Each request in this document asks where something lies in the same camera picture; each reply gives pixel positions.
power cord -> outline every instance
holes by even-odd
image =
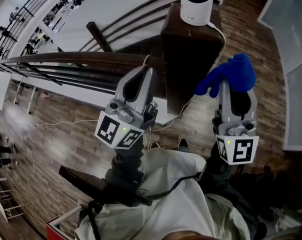
[[[182,115],[182,113],[183,113],[183,111],[184,111],[184,108],[191,102],[191,100],[194,98],[194,96],[195,95],[193,95],[192,96],[192,98],[183,106],[183,108],[182,108],[182,110],[181,110],[181,113],[175,118],[175,119],[177,119],[177,118],[180,118],[180,116]],[[151,128],[149,128],[149,130],[150,130],[150,140],[149,140],[149,144],[147,145],[147,150],[149,150],[150,149],[150,143],[151,143],[151,139],[152,139],[152,131],[161,131],[161,130],[163,130],[163,129],[166,129],[166,128],[169,128],[169,127],[171,127],[172,126],[172,124],[174,123],[174,121],[175,121],[175,119],[173,119],[172,120],[172,122],[168,125],[168,126],[165,126],[165,127],[163,127],[163,128],[161,128],[161,129],[151,129]]]
[[[80,120],[80,121],[76,121],[76,122],[61,121],[61,122],[57,122],[57,123],[54,123],[54,124],[49,123],[49,122],[45,122],[43,124],[35,123],[35,124],[32,124],[32,125],[29,125],[28,123],[21,123],[21,122],[20,123],[14,123],[12,120],[10,120],[9,124],[12,123],[12,124],[14,124],[16,126],[20,125],[20,126],[35,127],[35,126],[45,126],[45,125],[50,125],[50,126],[54,125],[54,126],[56,126],[56,125],[63,124],[63,123],[73,125],[75,123],[80,123],[80,122],[97,122],[97,121],[98,120]]]
[[[223,32],[222,32],[221,30],[219,30],[213,23],[209,22],[207,25],[208,25],[210,28],[213,28],[213,29],[215,29],[216,31],[218,31],[218,32],[222,35],[223,40],[224,40],[224,44],[223,44],[222,51],[220,52],[219,56],[217,57],[217,59],[215,60],[215,62],[214,62],[214,64],[213,64],[212,69],[214,69],[214,68],[216,67],[216,64],[219,62],[219,60],[220,60],[222,54],[224,53],[225,46],[226,46],[226,38],[225,38],[225,35],[223,34]],[[147,56],[146,56],[146,58],[144,59],[143,65],[145,64],[145,62],[147,61],[147,59],[149,58],[149,56],[150,56],[150,55],[147,55]],[[179,116],[178,116],[177,118],[180,118],[180,117],[181,117],[181,115],[182,115],[182,113],[183,113],[183,110],[184,110],[185,106],[187,106],[187,105],[191,102],[191,100],[194,98],[194,96],[195,96],[195,95],[193,95],[193,97],[192,97],[192,98],[191,98],[191,99],[183,106],[183,108],[182,108],[182,110],[181,110],[181,113],[179,114]],[[163,130],[163,129],[166,129],[166,128],[171,127],[172,124],[174,123],[174,120],[175,120],[175,119],[173,119],[172,122],[171,122],[168,126],[165,126],[165,127],[161,128],[161,129],[156,129],[156,130],[154,129],[154,130],[153,130],[153,129],[149,128],[149,130],[150,130],[150,139],[149,139],[149,143],[148,143],[148,145],[147,145],[147,150],[150,149],[150,144],[151,144],[151,140],[152,140],[152,131],[154,131],[154,132],[155,132],[155,131],[161,131],[161,130]]]
[[[217,59],[215,60],[214,64],[213,64],[213,69],[216,67],[216,64],[219,62],[222,54],[224,53],[224,50],[225,50],[225,46],[226,46],[226,38],[225,38],[225,35],[223,34],[223,32],[221,30],[219,30],[213,23],[209,22],[207,24],[210,28],[212,29],[215,29],[216,31],[218,31],[221,36],[223,37],[223,40],[224,40],[224,44],[223,44],[223,48],[222,48],[222,51],[220,52],[220,55],[217,57]]]

shoe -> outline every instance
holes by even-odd
[[[161,146],[160,146],[160,144],[159,143],[157,143],[157,142],[154,142],[154,143],[152,143],[152,145],[151,145],[151,149],[155,149],[155,148],[160,148]]]
[[[182,138],[182,139],[179,140],[178,148],[179,147],[187,147],[188,148],[189,147],[189,142],[187,142],[186,139]]]

blue glove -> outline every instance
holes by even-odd
[[[256,76],[247,54],[236,54],[213,69],[196,87],[194,94],[204,95],[211,87],[210,97],[215,98],[223,79],[227,79],[230,87],[238,92],[247,92],[254,87]]]

dark wooden post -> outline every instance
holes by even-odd
[[[87,23],[86,28],[92,34],[92,36],[94,37],[96,42],[100,45],[103,51],[112,52],[110,45],[107,43],[106,39],[104,38],[103,34],[96,26],[94,21],[90,21],[89,23]]]
[[[223,37],[208,26],[192,26],[180,17],[180,4],[172,3],[161,31],[166,69],[168,112],[179,115],[205,78],[223,47]],[[219,12],[211,22],[221,30]]]

security camera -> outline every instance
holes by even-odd
[[[181,0],[181,19],[193,26],[210,22],[213,0]]]

